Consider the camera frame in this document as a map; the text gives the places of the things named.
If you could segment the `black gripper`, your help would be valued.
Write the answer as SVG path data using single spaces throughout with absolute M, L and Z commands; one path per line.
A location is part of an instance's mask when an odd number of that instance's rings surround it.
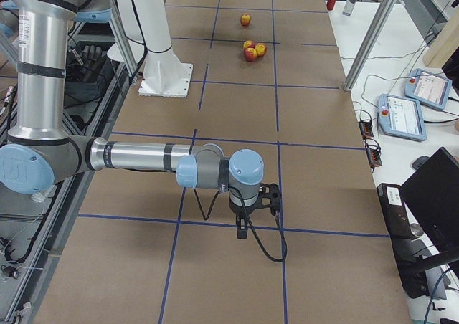
M 260 190 L 256 193 L 249 194 L 246 191 L 238 189 L 229 190 L 229 206 L 233 213 L 236 214 L 237 238 L 246 239 L 248 232 L 247 215 L 255 210 L 260 209 L 262 200 L 260 199 Z

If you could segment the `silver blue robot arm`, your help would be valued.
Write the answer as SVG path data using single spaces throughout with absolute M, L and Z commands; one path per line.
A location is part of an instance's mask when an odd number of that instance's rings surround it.
M 142 144 L 69 135 L 62 126 L 67 30 L 77 14 L 110 8 L 110 0 L 12 0 L 19 10 L 16 125 L 1 148 L 1 182 L 33 194 L 86 171 L 104 168 L 172 172 L 178 184 L 229 193 L 237 236 L 253 230 L 262 206 L 262 157 L 250 149 L 223 155 L 219 146 Z

